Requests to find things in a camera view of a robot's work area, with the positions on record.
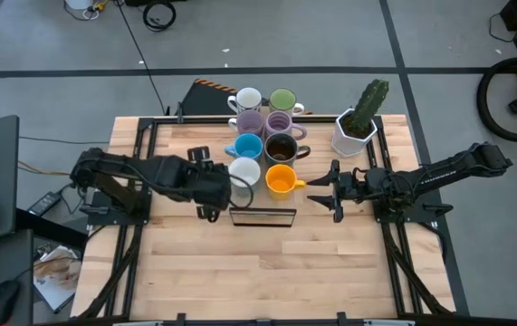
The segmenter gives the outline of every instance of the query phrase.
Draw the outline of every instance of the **computer mouse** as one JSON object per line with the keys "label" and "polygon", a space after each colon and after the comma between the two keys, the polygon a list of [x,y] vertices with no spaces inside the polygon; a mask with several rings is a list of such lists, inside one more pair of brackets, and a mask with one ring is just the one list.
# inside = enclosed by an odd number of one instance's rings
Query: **computer mouse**
{"label": "computer mouse", "polygon": [[21,284],[15,280],[0,283],[0,326],[11,318],[20,288]]}

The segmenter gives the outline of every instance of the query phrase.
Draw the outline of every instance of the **concrete floor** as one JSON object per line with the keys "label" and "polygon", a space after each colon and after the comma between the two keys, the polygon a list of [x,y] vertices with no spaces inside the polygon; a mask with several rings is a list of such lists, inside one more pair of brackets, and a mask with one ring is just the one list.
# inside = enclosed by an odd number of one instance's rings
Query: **concrete floor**
{"label": "concrete floor", "polygon": [[[447,216],[467,305],[474,316],[517,318],[517,144],[485,130],[475,112],[480,75],[434,73],[408,75],[411,94],[403,92],[400,70],[406,67],[488,67],[517,56],[512,44],[487,33],[489,16],[505,0],[188,0],[175,3],[177,20],[161,34],[148,31],[141,12],[124,7],[129,25],[151,69],[166,105],[176,107],[195,78],[236,88],[253,86],[264,94],[290,88],[315,113],[340,113],[356,102],[373,78],[391,81],[391,92],[379,113],[418,115],[430,158],[435,161],[473,142],[500,145],[514,162],[494,179],[468,179],[444,188]],[[384,19],[388,7],[400,44],[396,60]],[[501,21],[494,30],[509,34]],[[0,117],[21,117],[21,135],[69,140],[107,141],[116,116],[161,115],[147,76],[119,10],[109,5],[99,19],[73,20],[60,1],[0,0]],[[229,74],[228,69],[270,67],[258,74]],[[276,67],[321,67],[281,74]],[[360,70],[352,67],[374,67]],[[195,68],[222,68],[218,72]],[[99,70],[89,77],[41,77],[40,71]],[[59,72],[47,72],[54,76]],[[416,108],[408,108],[413,96]],[[505,126],[517,130],[517,119],[504,105],[517,97],[517,79],[501,76],[490,87],[490,107]],[[83,145],[20,142],[21,160],[38,168],[69,171]],[[27,208],[66,178],[19,172],[18,206]],[[62,207],[50,218],[69,216]],[[35,321],[51,316],[35,304]]]}

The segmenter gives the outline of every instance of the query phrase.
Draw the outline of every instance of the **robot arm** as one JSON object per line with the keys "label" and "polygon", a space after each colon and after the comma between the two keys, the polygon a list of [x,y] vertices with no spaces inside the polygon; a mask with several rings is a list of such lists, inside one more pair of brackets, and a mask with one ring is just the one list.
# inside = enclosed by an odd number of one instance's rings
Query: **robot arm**
{"label": "robot arm", "polygon": [[139,159],[89,149],[79,157],[70,178],[81,190],[98,188],[129,215],[140,209],[139,191],[122,186],[114,177],[140,181],[177,202],[194,200],[201,206],[226,210],[231,195],[227,168],[207,159],[207,148],[190,149],[188,156],[189,161],[174,155]]}
{"label": "robot arm", "polygon": [[[512,162],[503,156],[500,149],[489,143],[475,143],[451,158],[408,172],[393,172],[384,168],[364,171],[355,168],[352,173],[341,173],[339,161],[334,159],[325,177],[308,182],[311,186],[332,184],[333,195],[308,198],[335,210],[335,222],[342,220],[340,201],[345,199],[356,203],[378,200],[394,213],[401,214],[422,194],[466,177],[499,177],[511,165]],[[364,181],[357,179],[357,172],[366,172]]]}

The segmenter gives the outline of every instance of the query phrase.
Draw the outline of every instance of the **orange and black striped tape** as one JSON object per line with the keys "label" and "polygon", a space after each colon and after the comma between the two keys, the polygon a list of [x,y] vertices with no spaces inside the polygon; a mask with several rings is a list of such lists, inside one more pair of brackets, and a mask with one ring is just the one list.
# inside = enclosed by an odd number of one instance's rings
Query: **orange and black striped tape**
{"label": "orange and black striped tape", "polygon": [[228,91],[228,92],[231,92],[233,94],[238,92],[238,90],[233,88],[233,87],[224,86],[222,84],[219,84],[219,83],[213,82],[213,81],[207,81],[207,80],[203,80],[203,79],[196,79],[194,81],[194,83],[201,83],[202,85],[214,87],[214,88],[217,88],[220,91]]}

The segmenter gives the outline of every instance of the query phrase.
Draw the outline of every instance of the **wooden tabletop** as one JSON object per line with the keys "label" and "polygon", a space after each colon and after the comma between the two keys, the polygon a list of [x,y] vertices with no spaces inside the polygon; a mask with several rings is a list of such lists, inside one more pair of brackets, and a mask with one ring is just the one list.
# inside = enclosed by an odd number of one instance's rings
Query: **wooden tabletop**
{"label": "wooden tabletop", "polygon": [[[382,117],[393,169],[417,168],[406,117]],[[110,153],[132,154],[138,120],[116,119]],[[309,181],[325,175],[331,160],[339,156],[330,148],[333,124],[303,125],[309,133],[299,143],[309,145],[312,153],[297,160],[294,168],[300,179]],[[224,146],[236,136],[227,125],[161,125],[155,154],[185,157],[187,149],[207,145],[214,162],[227,163],[232,158]],[[374,142],[380,158],[378,141]],[[342,158],[340,167],[368,168],[367,154]],[[330,191],[331,187],[306,187],[297,193],[292,228],[235,227],[226,212],[209,224],[196,217],[193,203],[154,195],[141,240],[131,319],[174,320],[179,312],[190,320],[333,319],[337,312],[349,318],[397,316],[372,205],[344,201],[344,220],[335,224],[327,208],[306,198]],[[88,243],[72,315],[84,311],[109,278],[118,231],[118,226],[108,226]],[[407,225],[407,235],[417,274],[453,310],[436,236],[413,224]],[[410,312],[407,282],[400,275]],[[117,313],[124,287],[125,277],[118,288]]]}

